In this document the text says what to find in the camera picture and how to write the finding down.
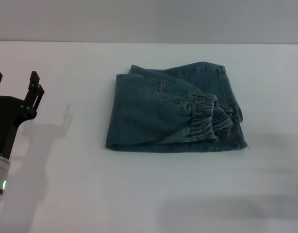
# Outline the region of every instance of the jeans pocket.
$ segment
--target jeans pocket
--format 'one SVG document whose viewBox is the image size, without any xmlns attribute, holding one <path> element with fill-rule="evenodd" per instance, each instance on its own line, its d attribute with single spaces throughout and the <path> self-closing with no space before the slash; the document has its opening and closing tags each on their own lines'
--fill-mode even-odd
<svg viewBox="0 0 298 233">
<path fill-rule="evenodd" d="M 195 90 L 184 85 L 160 80 L 157 83 L 157 91 L 163 98 L 180 104 L 181 102 L 192 102 Z"/>
</svg>

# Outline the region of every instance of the green indicator light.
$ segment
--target green indicator light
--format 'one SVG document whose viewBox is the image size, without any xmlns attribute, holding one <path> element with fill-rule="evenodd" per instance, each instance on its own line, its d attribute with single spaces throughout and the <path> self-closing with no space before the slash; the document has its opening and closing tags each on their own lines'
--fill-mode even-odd
<svg viewBox="0 0 298 233">
<path fill-rule="evenodd" d="M 7 186 L 7 181 L 4 181 L 2 185 L 2 189 L 5 190 L 6 186 Z"/>
</svg>

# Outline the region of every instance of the elastic cuff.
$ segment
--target elastic cuff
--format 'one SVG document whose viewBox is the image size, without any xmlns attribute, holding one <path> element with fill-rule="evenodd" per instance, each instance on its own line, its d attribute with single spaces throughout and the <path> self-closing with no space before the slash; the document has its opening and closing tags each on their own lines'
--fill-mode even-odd
<svg viewBox="0 0 298 233">
<path fill-rule="evenodd" d="M 230 131 L 232 128 L 232 109 L 221 107 L 215 102 L 213 120 L 212 120 L 212 128 L 214 134 L 220 137 L 226 137 L 230 135 Z"/>
<path fill-rule="evenodd" d="M 215 101 L 217 101 L 215 95 L 194 95 L 191 108 L 191 125 L 189 127 L 191 141 L 218 140 L 212 129 Z"/>
</svg>

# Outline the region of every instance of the jeans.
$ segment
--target jeans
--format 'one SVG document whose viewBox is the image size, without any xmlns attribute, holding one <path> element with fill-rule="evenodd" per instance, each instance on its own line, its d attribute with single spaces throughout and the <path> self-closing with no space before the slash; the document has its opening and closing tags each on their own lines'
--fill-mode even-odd
<svg viewBox="0 0 298 233">
<path fill-rule="evenodd" d="M 106 148 L 212 152 L 247 147 L 225 68 L 207 62 L 118 74 Z"/>
</svg>

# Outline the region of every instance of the background wall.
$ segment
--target background wall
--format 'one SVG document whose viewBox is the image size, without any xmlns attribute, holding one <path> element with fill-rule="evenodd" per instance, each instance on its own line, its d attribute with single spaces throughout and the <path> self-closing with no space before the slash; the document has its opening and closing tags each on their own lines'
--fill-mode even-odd
<svg viewBox="0 0 298 233">
<path fill-rule="evenodd" d="M 298 0 L 0 0 L 0 40 L 298 43 Z"/>
</svg>

